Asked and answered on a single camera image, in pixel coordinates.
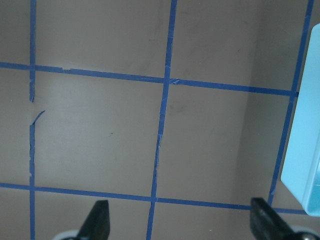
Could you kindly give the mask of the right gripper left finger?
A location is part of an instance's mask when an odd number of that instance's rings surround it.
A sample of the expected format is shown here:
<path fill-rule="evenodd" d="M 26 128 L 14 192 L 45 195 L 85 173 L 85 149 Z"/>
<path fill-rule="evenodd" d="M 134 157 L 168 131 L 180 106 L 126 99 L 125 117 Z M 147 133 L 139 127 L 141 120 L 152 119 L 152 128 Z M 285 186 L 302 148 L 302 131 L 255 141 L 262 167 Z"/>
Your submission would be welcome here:
<path fill-rule="evenodd" d="M 78 240 L 107 240 L 111 231 L 108 200 L 93 205 L 78 234 Z"/>

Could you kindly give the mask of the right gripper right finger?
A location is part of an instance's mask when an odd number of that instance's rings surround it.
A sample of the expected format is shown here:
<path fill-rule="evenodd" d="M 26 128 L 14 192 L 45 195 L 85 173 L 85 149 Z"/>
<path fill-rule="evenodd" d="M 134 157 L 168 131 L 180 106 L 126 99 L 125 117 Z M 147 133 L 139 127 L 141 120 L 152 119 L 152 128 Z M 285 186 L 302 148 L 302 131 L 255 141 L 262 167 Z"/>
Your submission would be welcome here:
<path fill-rule="evenodd" d="M 250 230 L 256 240 L 289 240 L 292 228 L 261 197 L 250 200 Z"/>

